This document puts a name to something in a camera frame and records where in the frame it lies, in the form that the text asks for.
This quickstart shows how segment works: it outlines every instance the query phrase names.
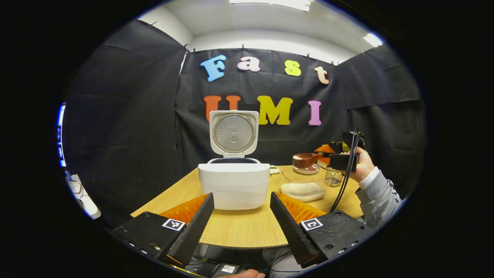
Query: white rice cooker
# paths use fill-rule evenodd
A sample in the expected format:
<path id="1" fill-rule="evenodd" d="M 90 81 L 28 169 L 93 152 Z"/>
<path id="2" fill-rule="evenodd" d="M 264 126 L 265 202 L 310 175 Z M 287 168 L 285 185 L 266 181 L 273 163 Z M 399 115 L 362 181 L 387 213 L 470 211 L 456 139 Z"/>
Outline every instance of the white rice cooker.
<path id="1" fill-rule="evenodd" d="M 266 201 L 268 163 L 245 158 L 257 147 L 257 111 L 216 110 L 209 114 L 209 138 L 215 153 L 223 155 L 199 164 L 203 194 L 214 194 L 214 208 L 248 210 Z"/>

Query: hand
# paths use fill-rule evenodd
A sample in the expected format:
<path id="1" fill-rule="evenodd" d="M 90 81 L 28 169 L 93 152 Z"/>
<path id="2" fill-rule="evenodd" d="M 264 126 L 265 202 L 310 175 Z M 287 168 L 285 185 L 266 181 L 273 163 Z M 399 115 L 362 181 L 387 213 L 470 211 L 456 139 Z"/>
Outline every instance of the hand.
<path id="1" fill-rule="evenodd" d="M 242 273 L 224 275 L 218 278 L 264 278 L 266 275 L 264 273 L 259 273 L 257 270 L 248 269 Z"/>
<path id="2" fill-rule="evenodd" d="M 372 163 L 369 153 L 367 153 L 361 147 L 357 147 L 357 154 L 359 155 L 359 163 L 357 163 L 355 172 L 350 172 L 350 177 L 359 183 L 371 173 L 371 171 L 374 169 L 374 164 Z"/>

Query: ceiling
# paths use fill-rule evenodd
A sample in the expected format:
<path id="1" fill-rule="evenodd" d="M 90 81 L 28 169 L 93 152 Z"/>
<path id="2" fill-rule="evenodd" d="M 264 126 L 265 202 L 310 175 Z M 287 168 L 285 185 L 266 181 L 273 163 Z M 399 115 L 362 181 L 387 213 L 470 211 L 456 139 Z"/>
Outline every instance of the ceiling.
<path id="1" fill-rule="evenodd" d="M 309 12 L 269 4 L 228 0 L 175 0 L 164 5 L 196 36 L 235 30 L 272 30 L 314 37 L 354 53 L 372 46 L 360 23 L 335 8 L 312 1 Z"/>

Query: black curtain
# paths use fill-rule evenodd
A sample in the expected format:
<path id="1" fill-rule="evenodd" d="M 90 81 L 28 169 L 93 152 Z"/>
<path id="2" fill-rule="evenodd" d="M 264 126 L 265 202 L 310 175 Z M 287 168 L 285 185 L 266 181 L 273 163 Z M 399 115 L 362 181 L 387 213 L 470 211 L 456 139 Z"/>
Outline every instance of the black curtain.
<path id="1" fill-rule="evenodd" d="M 358 54 L 338 68 L 351 128 L 364 132 L 373 163 L 408 196 L 422 170 L 425 105 L 416 80 L 386 46 Z"/>
<path id="2" fill-rule="evenodd" d="M 67 169 L 79 175 L 110 226 L 181 178 L 173 125 L 185 51 L 134 20 L 94 51 L 66 96 Z"/>
<path id="3" fill-rule="evenodd" d="M 208 82 L 208 74 L 200 64 L 218 55 L 225 55 L 225 75 Z M 241 57 L 252 56 L 260 60 L 258 72 L 241 70 L 237 64 Z M 294 60 L 300 64 L 301 75 L 291 76 L 285 72 L 285 61 Z M 327 71 L 330 83 L 322 84 L 315 67 Z M 238 95 L 241 100 L 238 110 L 258 111 L 257 97 L 268 95 L 274 105 L 283 97 L 293 99 L 289 113 L 289 125 L 276 123 L 259 126 L 257 148 L 247 157 L 273 165 L 291 164 L 291 156 L 299 152 L 310 152 L 330 140 L 341 140 L 341 134 L 348 131 L 350 121 L 346 109 L 345 93 L 341 89 L 336 67 L 329 63 L 306 56 L 264 49 L 213 49 L 197 51 L 186 55 L 180 73 L 176 96 L 176 128 L 183 174 L 200 163 L 220 155 L 214 153 L 209 141 L 209 122 L 206 119 L 205 96 L 222 97 L 218 110 L 228 110 L 225 99 Z M 310 100 L 320 101 L 321 126 L 310 126 Z"/>

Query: white cuff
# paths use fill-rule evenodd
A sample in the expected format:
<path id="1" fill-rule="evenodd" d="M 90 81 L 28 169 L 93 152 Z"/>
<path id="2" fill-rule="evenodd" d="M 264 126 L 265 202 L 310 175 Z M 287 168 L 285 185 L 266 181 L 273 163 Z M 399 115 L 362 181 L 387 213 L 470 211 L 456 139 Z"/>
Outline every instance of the white cuff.
<path id="1" fill-rule="evenodd" d="M 379 169 L 377 166 L 374 166 L 374 169 L 367 175 L 365 179 L 363 179 L 361 182 L 359 182 L 360 188 L 364 190 L 368 185 L 371 184 L 371 182 L 377 177 L 377 174 L 379 174 Z"/>

